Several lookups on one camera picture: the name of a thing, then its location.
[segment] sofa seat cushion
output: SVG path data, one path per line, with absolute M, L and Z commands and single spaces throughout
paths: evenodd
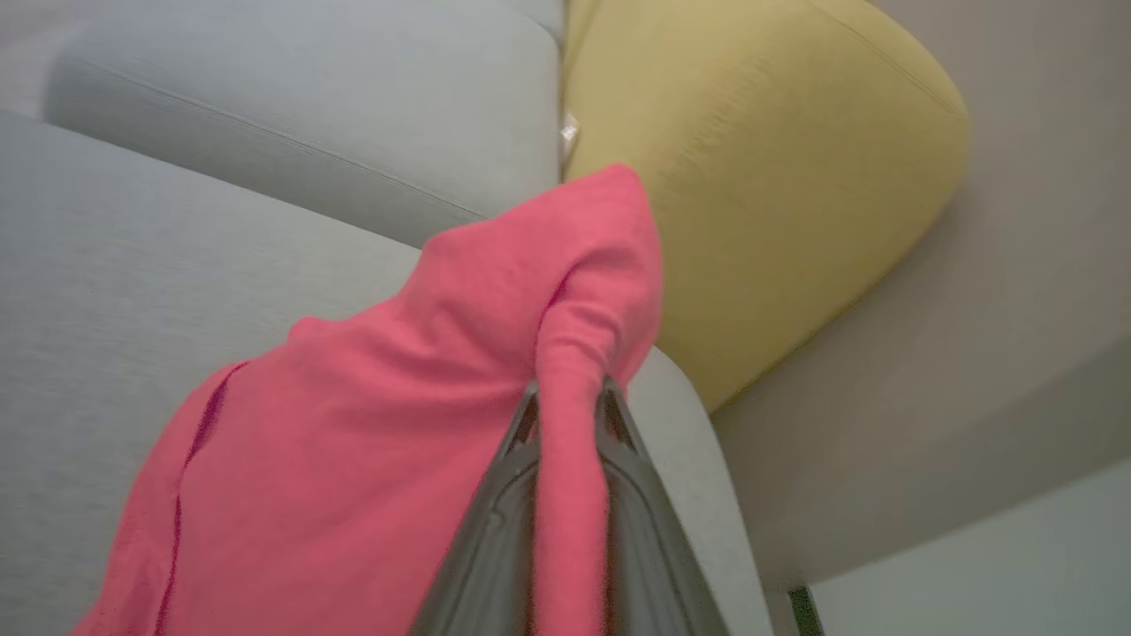
M 305 316 L 396 293 L 418 251 L 0 113 L 0 614 L 62 634 L 94 602 L 130 483 L 184 397 Z M 653 350 L 629 405 L 732 634 L 766 625 L 710 421 Z
M 558 183 L 558 55 L 495 0 L 157 0 L 60 57 L 44 115 L 421 246 Z

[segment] wrinkled fabric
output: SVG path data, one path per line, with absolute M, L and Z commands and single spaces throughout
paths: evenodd
M 537 630 L 601 634 L 593 407 L 605 375 L 624 387 L 644 362 L 661 286 L 624 166 L 437 235 L 394 298 L 304 319 L 189 395 L 74 633 L 405 634 L 536 378 Z

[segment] pink cloth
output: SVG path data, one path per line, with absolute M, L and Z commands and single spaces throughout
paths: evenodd
M 659 241 L 614 166 L 432 239 L 405 287 L 189 395 L 138 474 L 81 635 L 402 635 L 527 383 L 535 619 L 603 630 L 594 401 L 658 326 Z

